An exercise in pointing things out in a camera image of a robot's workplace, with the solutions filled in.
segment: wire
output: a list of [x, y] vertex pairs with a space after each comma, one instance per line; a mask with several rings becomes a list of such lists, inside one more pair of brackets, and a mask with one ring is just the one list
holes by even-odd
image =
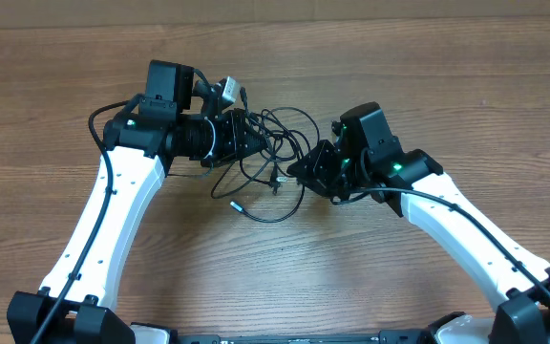
[[366, 198], [367, 196], [369, 196], [369, 192], [364, 192], [364, 193], [361, 193], [359, 196], [355, 196], [355, 197], [352, 197], [348, 200], [344, 200], [344, 201], [334, 201], [334, 198], [331, 198], [330, 199], [330, 202], [333, 204], [333, 205], [345, 205], [345, 204], [352, 204], [354, 202], [358, 202], [364, 198]]
[[211, 94], [211, 84], [207, 81], [205, 74], [203, 74], [198, 68], [193, 68], [193, 72], [201, 79], [205, 86], [207, 86], [207, 90], [209, 90], [209, 94]]
[[369, 153], [369, 150], [368, 147], [364, 147], [362, 148], [362, 152], [360, 152], [360, 171], [362, 171], [362, 177], [364, 177], [365, 183], [370, 183], [370, 176], [364, 162], [364, 156]]
[[427, 200], [446, 205], [451, 210], [456, 211], [458, 214], [462, 215], [464, 218], [466, 218], [468, 221], [471, 222], [471, 224], [475, 225], [476, 228], [487, 237], [487, 239], [506, 257], [508, 261], [510, 261], [517, 270], [519, 270], [530, 282], [536, 286], [538, 290], [544, 295], [544, 297], [547, 300], [547, 305], [550, 306], [550, 291], [539, 281], [530, 271], [528, 271], [523, 263], [517, 260], [511, 252], [509, 252], [497, 239], [494, 237], [494, 235], [479, 222], [473, 215], [471, 215], [466, 210], [462, 209], [458, 204], [451, 203], [449, 201], [446, 201], [444, 199], [441, 199], [439, 197], [436, 197], [434, 195], [421, 192], [421, 191], [415, 191], [415, 190], [408, 190], [403, 188], [397, 188], [397, 187], [368, 187], [368, 188], [361, 188], [357, 190], [351, 191], [351, 193], [362, 193], [367, 194], [370, 192], [398, 192], [398, 193], [406, 193], [418, 197], [425, 198]]
[[96, 133], [95, 130], [95, 117], [105, 111], [115, 109], [116, 107], [124, 106], [129, 101], [121, 101], [115, 104], [111, 104], [108, 106], [104, 106], [100, 109], [97, 109], [94, 111], [89, 117], [88, 117], [88, 129], [91, 131], [91, 135], [93, 136], [93, 140], [95, 140], [96, 146], [99, 148], [99, 151], [101, 151], [101, 156], [103, 157], [103, 161], [105, 162], [105, 169], [107, 170], [107, 186], [105, 187], [105, 197], [103, 198], [103, 204], [101, 205], [101, 210], [99, 211], [98, 216], [96, 217], [95, 225], [93, 226], [93, 230], [91, 231], [91, 234], [88, 237], [88, 240], [86, 241], [86, 244], [84, 245], [84, 248], [82, 249], [82, 252], [80, 253], [79, 257], [77, 258], [77, 262], [75, 262], [74, 269], [69, 274], [69, 278], [67, 279], [67, 283], [65, 283], [65, 286], [61, 290], [61, 292], [58, 294], [58, 297], [56, 298], [56, 301], [54, 301], [53, 307], [50, 309], [46, 317], [44, 318], [44, 321], [42, 321], [42, 324], [40, 325], [39, 329], [33, 336], [33, 339], [31, 340], [31, 344], [37, 344], [41, 337], [44, 335], [45, 331], [48, 329], [48, 325], [52, 322], [54, 316], [58, 313], [58, 309], [60, 308], [61, 304], [63, 303], [63, 300], [65, 299], [65, 296], [69, 292], [69, 290], [72, 288], [72, 284], [77, 279], [77, 276], [80, 272], [80, 269], [82, 268], [82, 265], [84, 264], [84, 260], [86, 259], [86, 256], [88, 255], [88, 252], [91, 250], [91, 246], [93, 245], [93, 242], [95, 241], [96, 235], [99, 232], [99, 229], [101, 227], [101, 224], [103, 223], [103, 219], [105, 218], [105, 213], [107, 212], [107, 207], [110, 203], [110, 198], [112, 197], [112, 192], [114, 188], [114, 169], [112, 168], [112, 162], [110, 161], [110, 157], [107, 153], [107, 149], [105, 148], [105, 145], [103, 145], [103, 141], [99, 138], [99, 135]]
[[[243, 102], [243, 107], [245, 109], [245, 111], [244, 111], [245, 118], [249, 122], [250, 126], [252, 126], [254, 128], [258, 128], [258, 133], [260, 135], [262, 135], [264, 140], [266, 141], [266, 144], [267, 144], [266, 149], [263, 149], [262, 151], [259, 152], [260, 155], [262, 156], [262, 158], [265, 160], [265, 162], [260, 167], [258, 172], [256, 172], [254, 175], [250, 176], [245, 171], [245, 169], [243, 167], [243, 159], [240, 159], [239, 160], [239, 168], [240, 168], [243, 176], [247, 178], [247, 181], [245, 183], [243, 183], [241, 186], [239, 186], [239, 187], [237, 187], [233, 190], [226, 191], [222, 194], [216, 195], [216, 190], [218, 189], [218, 186], [220, 185], [220, 183], [222, 182], [222, 180], [224, 179], [226, 174], [230, 171], [230, 169], [234, 165], [234, 163], [231, 163], [224, 170], [224, 172], [222, 173], [220, 178], [216, 181], [213, 188], [211, 189], [211, 197], [214, 198], [214, 199], [221, 199], [221, 198], [224, 198], [224, 197], [227, 197], [227, 196], [231, 196], [231, 195], [241, 191], [244, 187], [248, 186], [252, 182], [261, 183], [261, 184], [264, 184], [264, 185], [268, 185], [270, 187], [277, 187], [277, 186], [274, 185], [275, 182], [267, 182], [267, 181], [263, 181], [263, 180], [258, 179], [258, 176], [261, 173], [263, 173], [263, 171], [268, 167], [268, 165], [270, 163], [273, 163], [273, 169], [275, 171], [281, 173], [283, 176], [286, 176], [286, 177], [290, 178], [291, 176], [287, 175], [287, 173], [285, 173], [284, 170], [282, 169], [281, 163], [282, 162], [288, 162], [288, 161], [299, 161], [300, 159], [302, 159], [305, 156], [305, 152], [303, 151], [301, 143], [299, 142], [299, 140], [297, 139], [296, 136], [299, 136], [303, 139], [303, 141], [307, 145], [307, 151], [308, 152], [311, 150], [311, 145], [310, 145], [309, 140], [307, 139], [307, 137], [298, 130], [288, 130], [280, 122], [280, 120], [277, 118], [277, 116], [275, 116], [275, 114], [274, 114], [275, 112], [284, 111], [284, 110], [291, 110], [291, 111], [296, 111], [300, 114], [303, 114], [304, 116], [306, 116], [309, 119], [309, 121], [315, 127], [315, 131], [316, 131], [316, 134], [317, 134], [317, 141], [319, 142], [319, 140], [320, 140], [320, 129], [317, 126], [317, 123], [305, 111], [297, 109], [297, 108], [293, 108], [293, 107], [280, 107], [280, 108], [276, 108], [276, 109], [273, 109], [273, 110], [263, 109], [260, 114], [252, 113], [252, 112], [249, 111], [249, 107], [247, 105], [247, 93], [246, 93], [244, 87], [241, 88], [240, 94], [241, 94], [241, 99], [242, 99], [242, 102]], [[269, 129], [266, 126], [267, 122], [275, 124], [278, 127], [278, 129]], [[292, 150], [292, 154], [290, 156], [283, 157], [283, 156], [279, 155], [280, 150], [284, 146], [284, 142], [287, 142], [288, 145], [290, 146], [291, 150]], [[278, 219], [262, 219], [262, 218], [259, 218], [259, 217], [256, 217], [256, 216], [250, 214], [245, 209], [243, 209], [242, 206], [240, 206], [240, 205], [238, 205], [234, 202], [232, 202], [231, 205], [233, 205], [233, 207], [235, 209], [237, 209], [240, 213], [242, 213], [244, 216], [246, 216], [247, 218], [249, 218], [251, 220], [254, 220], [254, 221], [257, 221], [257, 222], [260, 222], [260, 223], [265, 223], [265, 224], [273, 224], [273, 223], [278, 223], [278, 222], [284, 221], [284, 220], [288, 219], [289, 217], [291, 217], [292, 215], [294, 215], [298, 211], [298, 209], [300, 208], [300, 205], [301, 205], [304, 197], [305, 197], [305, 187], [302, 186], [301, 194], [299, 195], [299, 198], [298, 198], [298, 201], [296, 202], [296, 205], [285, 216], [283, 216], [281, 218], [278, 218]]]
[[296, 202], [296, 205], [294, 206], [294, 208], [290, 212], [288, 212], [285, 216], [283, 216], [279, 219], [274, 219], [274, 220], [261, 219], [259, 217], [256, 217], [256, 216], [248, 213], [244, 208], [243, 208], [242, 214], [245, 215], [246, 217], [248, 217], [249, 219], [252, 219], [252, 220], [257, 221], [259, 223], [276, 224], [276, 223], [279, 223], [281, 221], [287, 220], [289, 217], [296, 214], [296, 211], [298, 211], [298, 208], [301, 206], [301, 203], [303, 202], [304, 197], [305, 197], [305, 186], [303, 185], [303, 188], [301, 188], [301, 196], [298, 198], [298, 202]]
[[214, 162], [213, 161], [209, 161], [209, 163], [211, 164], [211, 166], [209, 167], [209, 170], [203, 174], [199, 174], [199, 175], [184, 175], [184, 174], [177, 174], [177, 173], [169, 173], [167, 175], [167, 177], [185, 177], [185, 178], [196, 178], [196, 179], [203, 179], [207, 176], [209, 176], [211, 174], [211, 172], [213, 172], [214, 170]]

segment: wooden table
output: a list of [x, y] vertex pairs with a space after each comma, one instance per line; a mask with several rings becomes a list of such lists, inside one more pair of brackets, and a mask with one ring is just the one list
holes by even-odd
[[[406, 150], [431, 154], [550, 261], [550, 17], [0, 31], [0, 342], [11, 342], [11, 296], [36, 291], [93, 187], [87, 116], [142, 92], [152, 58], [233, 75], [252, 109], [305, 109], [323, 137], [349, 108], [378, 101]], [[302, 117], [283, 120], [316, 139]], [[174, 168], [201, 172], [184, 159]], [[209, 198], [220, 173], [169, 178], [150, 204], [120, 285], [125, 321], [366, 333], [491, 313], [462, 269], [387, 206], [308, 195], [293, 218], [258, 225]], [[228, 187], [243, 180], [232, 177]], [[298, 192], [255, 186], [236, 199], [275, 217]]]

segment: cable connector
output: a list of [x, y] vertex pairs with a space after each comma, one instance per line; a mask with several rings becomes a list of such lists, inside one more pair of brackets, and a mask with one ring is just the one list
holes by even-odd
[[273, 195], [277, 195], [277, 189], [282, 186], [282, 184], [279, 182], [279, 174], [277, 170], [277, 162], [275, 162], [273, 166], [273, 172], [271, 172], [271, 178], [269, 180], [269, 186], [273, 188]]
[[244, 210], [243, 210], [243, 207], [240, 206], [239, 204], [237, 204], [235, 201], [230, 201], [230, 206], [233, 207], [233, 209], [239, 211], [240, 213], [243, 214]]

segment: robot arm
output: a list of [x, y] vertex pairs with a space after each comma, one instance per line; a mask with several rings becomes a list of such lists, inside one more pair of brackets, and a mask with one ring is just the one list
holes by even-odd
[[[458, 204], [479, 220], [540, 281], [549, 276], [550, 264], [517, 244], [474, 207], [446, 173], [431, 174], [412, 184], [412, 189]], [[508, 290], [526, 291], [534, 285], [468, 220], [448, 207], [418, 196], [401, 197], [404, 217], [436, 240], [468, 273], [492, 309], [509, 298]]]
[[[189, 157], [213, 168], [268, 146], [245, 122], [247, 109], [222, 111], [235, 102], [239, 92], [234, 79], [229, 77], [212, 86], [199, 73], [202, 83], [193, 90], [192, 72], [190, 67], [153, 61], [145, 95], [135, 97], [136, 103], [132, 101], [106, 124], [103, 145], [112, 164], [114, 183], [100, 230], [71, 288], [62, 295], [105, 198], [107, 174], [103, 158], [93, 193], [72, 239], [43, 280], [38, 294], [19, 291], [11, 300], [8, 321], [17, 343], [30, 342], [42, 327], [47, 329], [42, 339], [51, 343], [204, 344], [205, 338], [180, 339], [175, 331], [153, 325], [128, 327], [113, 313], [120, 276], [138, 224], [173, 158]], [[203, 98], [201, 114], [183, 116], [181, 111], [189, 108], [191, 95]], [[137, 105], [138, 115], [131, 113]], [[404, 153], [378, 104], [349, 110], [340, 122], [333, 123], [332, 129], [337, 136], [334, 144], [319, 141], [304, 158], [290, 165], [287, 173], [318, 195], [332, 201], [338, 197], [340, 204], [369, 194], [377, 202], [387, 203], [397, 215], [406, 217], [443, 246], [473, 278], [497, 314], [494, 321], [482, 322], [480, 331], [475, 333], [460, 334], [460, 329], [463, 333], [471, 326], [454, 316], [436, 322], [428, 333], [382, 331], [370, 337], [369, 342], [423, 343], [430, 337], [441, 344], [550, 343], [550, 310], [539, 310], [537, 306], [540, 302], [550, 308], [550, 300], [515, 267], [527, 269], [550, 290], [548, 262], [521, 247], [487, 219], [430, 156], [420, 150]], [[501, 249], [455, 209], [416, 193], [389, 192], [385, 188], [423, 192], [463, 209], [511, 252], [516, 262], [507, 260]], [[362, 195], [350, 198], [357, 193]], [[57, 309], [54, 300], [62, 296], [64, 302]], [[70, 312], [75, 314], [74, 320], [66, 317]], [[54, 314], [51, 324], [44, 322], [46, 313]], [[207, 337], [207, 344], [215, 342], [212, 336]]]
[[[142, 150], [119, 146], [108, 155], [114, 170], [114, 192], [93, 248], [65, 299], [81, 303], [90, 298], [94, 304], [114, 311], [120, 276], [139, 222], [165, 176], [159, 157], [145, 157]], [[93, 229], [105, 196], [106, 176], [101, 158], [93, 193], [72, 239], [40, 286], [50, 297], [57, 297], [63, 289]]]

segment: white arm link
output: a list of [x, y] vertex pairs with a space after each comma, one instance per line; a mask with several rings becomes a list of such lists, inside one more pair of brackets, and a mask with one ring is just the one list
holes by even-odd
[[[146, 207], [162, 185], [164, 170], [158, 157], [144, 157], [142, 150], [119, 146], [108, 154], [114, 169], [116, 194], [112, 194], [101, 228], [80, 269], [81, 277], [72, 284], [65, 299], [82, 302], [86, 295], [94, 295], [98, 297], [98, 306], [114, 311], [120, 276], [129, 249]], [[58, 296], [74, 269], [95, 225], [106, 186], [107, 170], [101, 157], [93, 193], [72, 239], [40, 287], [50, 287], [49, 296]]]
[[[548, 278], [545, 269], [550, 268], [550, 264], [504, 234], [461, 194], [446, 173], [432, 174], [415, 182], [412, 188], [458, 204], [482, 223], [536, 278], [540, 281]], [[525, 291], [533, 287], [521, 272], [515, 272], [512, 263], [487, 237], [459, 213], [409, 194], [402, 194], [401, 205], [409, 222], [430, 234], [475, 280], [494, 312], [499, 304], [508, 300], [508, 290]]]

